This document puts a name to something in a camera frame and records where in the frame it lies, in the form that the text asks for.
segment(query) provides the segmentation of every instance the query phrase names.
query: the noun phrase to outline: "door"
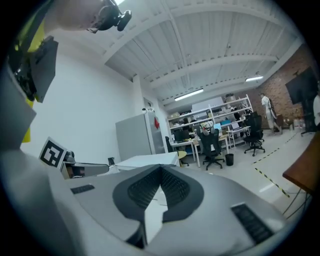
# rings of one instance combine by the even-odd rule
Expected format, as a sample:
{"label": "door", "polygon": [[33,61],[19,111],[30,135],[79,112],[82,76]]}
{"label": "door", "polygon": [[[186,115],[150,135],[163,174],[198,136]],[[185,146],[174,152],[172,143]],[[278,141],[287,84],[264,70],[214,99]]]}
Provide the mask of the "door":
{"label": "door", "polygon": [[165,153],[164,141],[162,139],[160,126],[156,127],[155,119],[158,121],[154,112],[147,112],[145,114],[145,122],[149,134],[149,141],[152,154],[163,154]]}

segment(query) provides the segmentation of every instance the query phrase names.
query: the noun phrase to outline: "cable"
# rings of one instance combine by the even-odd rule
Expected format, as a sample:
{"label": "cable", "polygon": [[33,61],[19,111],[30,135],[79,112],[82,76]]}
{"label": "cable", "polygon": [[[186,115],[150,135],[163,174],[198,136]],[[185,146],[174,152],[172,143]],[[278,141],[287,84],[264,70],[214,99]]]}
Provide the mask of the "cable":
{"label": "cable", "polygon": [[300,207],[298,209],[296,209],[289,217],[287,217],[286,219],[288,220],[292,215],[294,215],[302,206],[304,206],[307,203],[307,200],[310,198],[311,196],[308,196],[308,198],[305,200],[305,202],[303,204],[300,205]]}
{"label": "cable", "polygon": [[287,207],[287,209],[285,209],[285,211],[282,213],[282,215],[284,215],[290,208],[290,206],[294,203],[294,201],[296,200],[297,196],[299,195],[301,191],[301,188],[299,189],[298,193],[295,195],[294,199],[292,200],[292,202],[289,204],[289,206]]}
{"label": "cable", "polygon": [[[296,195],[298,192],[288,192],[288,190],[284,190],[287,194],[289,194],[289,195]],[[300,194],[301,195],[305,195],[307,192],[301,192]]]}
{"label": "cable", "polygon": [[308,195],[308,193],[305,194],[305,200],[304,200],[304,205],[303,205],[303,213],[305,212],[305,209],[306,209],[307,195]]}

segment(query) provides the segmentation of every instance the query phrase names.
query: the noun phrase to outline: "shelf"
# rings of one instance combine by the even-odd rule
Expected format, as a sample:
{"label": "shelf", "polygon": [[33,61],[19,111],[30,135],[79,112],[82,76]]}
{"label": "shelf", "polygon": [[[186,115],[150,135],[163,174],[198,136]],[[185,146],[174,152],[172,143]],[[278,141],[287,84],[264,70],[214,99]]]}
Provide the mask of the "shelf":
{"label": "shelf", "polygon": [[207,107],[207,108],[200,109],[200,110],[197,110],[197,111],[194,111],[194,112],[191,112],[191,113],[187,113],[187,114],[182,114],[182,115],[179,115],[179,116],[172,117],[172,118],[168,119],[168,122],[173,121],[173,120],[183,119],[183,118],[190,117],[190,116],[194,116],[196,114],[206,112],[206,111],[208,111],[210,109],[212,109],[212,110],[218,109],[218,108],[221,108],[223,106],[227,106],[228,104],[232,105],[234,103],[239,103],[239,102],[242,102],[244,100],[248,100],[248,98],[247,97],[240,98],[240,99],[236,99],[236,100],[233,100],[233,101],[230,101],[230,102],[227,102],[227,103],[223,103],[223,104],[220,104],[220,105]]}
{"label": "shelf", "polygon": [[238,113],[238,112],[241,112],[241,111],[245,111],[245,110],[249,110],[250,107],[245,107],[245,108],[242,108],[242,109],[239,109],[239,110],[236,110],[236,111],[232,111],[232,112],[229,112],[229,113],[223,113],[223,114],[218,114],[216,116],[214,116],[214,118],[222,118],[222,117],[226,117],[226,116],[230,116],[230,115],[233,115],[235,113]]}
{"label": "shelf", "polygon": [[227,102],[227,103],[223,103],[221,105],[216,105],[216,106],[212,106],[211,109],[218,109],[218,108],[221,108],[223,106],[227,106],[228,104],[232,105],[234,103],[239,103],[239,102],[243,102],[244,100],[247,100],[248,98],[245,97],[245,98],[240,98],[240,99],[236,99],[236,100],[233,100],[233,101],[230,101],[230,102]]}
{"label": "shelf", "polygon": [[179,115],[179,116],[176,116],[176,117],[172,117],[172,118],[168,119],[168,122],[170,122],[170,121],[172,121],[172,120],[177,120],[177,119],[182,119],[182,118],[190,117],[190,116],[193,116],[193,115],[202,113],[202,112],[206,112],[206,111],[208,111],[209,109],[210,109],[210,108],[207,107],[207,108],[200,109],[200,110],[197,110],[197,111],[194,111],[194,112],[191,112],[191,113],[182,114],[182,115]]}
{"label": "shelf", "polygon": [[227,124],[223,124],[221,125],[221,128],[222,127],[226,127],[226,126],[230,126],[232,124],[236,124],[236,123],[240,123],[240,122],[244,122],[246,119],[240,119],[239,121],[235,121],[235,122],[231,122],[231,123],[227,123]]}
{"label": "shelf", "polygon": [[182,128],[182,127],[185,127],[185,126],[191,126],[191,125],[202,123],[202,122],[205,122],[205,121],[208,121],[208,120],[213,120],[213,119],[210,117],[210,118],[206,118],[206,119],[203,119],[203,120],[182,124],[182,125],[179,125],[179,126],[174,126],[174,127],[171,127],[170,130],[179,129],[179,128]]}

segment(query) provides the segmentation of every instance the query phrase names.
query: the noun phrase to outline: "wooden table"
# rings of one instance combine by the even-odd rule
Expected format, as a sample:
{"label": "wooden table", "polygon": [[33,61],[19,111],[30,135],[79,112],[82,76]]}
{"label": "wooden table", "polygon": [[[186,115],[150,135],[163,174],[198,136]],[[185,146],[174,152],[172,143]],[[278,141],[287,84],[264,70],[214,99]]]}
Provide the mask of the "wooden table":
{"label": "wooden table", "polygon": [[318,131],[306,150],[282,176],[308,194],[314,194],[320,181],[320,132]]}

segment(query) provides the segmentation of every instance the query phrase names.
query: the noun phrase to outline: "ceiling beam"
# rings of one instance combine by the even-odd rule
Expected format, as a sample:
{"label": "ceiling beam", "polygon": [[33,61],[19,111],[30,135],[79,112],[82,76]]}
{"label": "ceiling beam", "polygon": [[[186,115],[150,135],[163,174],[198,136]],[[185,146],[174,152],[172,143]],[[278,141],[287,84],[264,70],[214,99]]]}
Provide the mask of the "ceiling beam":
{"label": "ceiling beam", "polygon": [[[194,14],[194,13],[201,13],[201,12],[236,12],[240,14],[247,14],[251,16],[255,16],[257,18],[264,19],[268,22],[273,24],[277,24],[281,27],[286,27],[292,33],[297,34],[297,30],[293,27],[291,23],[287,20],[280,20],[275,18],[271,15],[265,14],[262,11],[252,9],[250,6],[242,6],[239,4],[233,4],[230,1],[221,2],[221,3],[211,3],[211,2],[204,2],[204,3],[196,3],[191,5],[183,5],[179,6],[178,8],[170,10],[172,16],[177,18],[182,15],[187,14]],[[140,22],[134,28],[129,30],[127,33],[124,34],[120,39],[114,42],[114,44],[106,49],[106,53],[102,56],[102,62],[105,64],[121,47],[123,47],[126,43],[128,43],[131,39],[138,36],[145,30],[152,28],[162,22],[170,20],[168,14],[163,11],[162,13],[150,17],[143,22]]]}
{"label": "ceiling beam", "polygon": [[298,37],[286,51],[286,53],[279,59],[279,61],[270,68],[270,70],[263,76],[263,79],[258,80],[258,86],[267,81],[275,72],[277,72],[299,49],[303,41]]}
{"label": "ceiling beam", "polygon": [[[272,51],[274,50],[274,48],[277,46],[277,44],[279,43],[280,41],[280,38],[282,37],[282,35],[284,34],[284,31],[285,31],[285,28],[281,29],[281,31],[279,32],[276,40],[274,40],[273,44],[271,45],[271,47],[269,48],[269,50],[266,52],[265,55],[270,55],[272,53]],[[262,64],[264,63],[265,61],[261,61],[260,64],[256,67],[255,71],[259,71],[260,70],[260,67],[262,66]]]}
{"label": "ceiling beam", "polygon": [[210,91],[204,91],[203,93],[197,94],[195,96],[182,99],[179,101],[174,101],[172,103],[168,103],[165,105],[165,110],[168,112],[173,112],[176,108],[181,108],[184,105],[190,105],[198,102],[202,102],[214,97],[218,97],[224,94],[228,93],[236,93],[244,90],[249,90],[252,88],[259,87],[262,85],[266,80],[268,80],[275,72],[277,72],[291,57],[295,54],[295,52],[299,49],[299,47],[302,45],[303,41],[300,38],[297,38],[290,48],[287,50],[287,52],[282,56],[279,61],[273,65],[273,67],[263,76],[263,79],[258,81],[252,81],[252,82],[245,82],[245,83],[236,83],[236,80],[231,80],[225,82],[225,84],[220,83],[219,87]]}
{"label": "ceiling beam", "polygon": [[190,87],[190,74],[189,74],[189,71],[188,71],[188,64],[187,64],[187,60],[186,60],[186,51],[185,51],[184,45],[182,43],[182,39],[181,39],[181,36],[180,36],[180,33],[179,33],[179,29],[177,27],[176,20],[173,17],[173,15],[172,15],[169,7],[168,7],[167,1],[166,0],[161,0],[161,3],[162,3],[163,8],[165,9],[166,13],[168,14],[168,16],[170,18],[170,22],[172,24],[173,31],[174,31],[174,34],[176,36],[176,40],[178,42],[178,46],[179,46],[180,53],[181,53],[181,58],[182,58],[182,63],[183,63],[183,68],[186,69],[186,77],[187,77],[187,82],[188,82],[188,84],[186,84],[186,87]]}
{"label": "ceiling beam", "polygon": [[275,56],[250,55],[250,54],[214,58],[214,59],[202,61],[197,64],[189,65],[187,67],[180,68],[176,71],[173,71],[165,76],[158,78],[157,80],[150,82],[150,86],[154,89],[172,80],[183,77],[188,73],[197,72],[213,66],[220,66],[220,65],[239,63],[239,62],[256,62],[256,61],[277,62],[278,58]]}

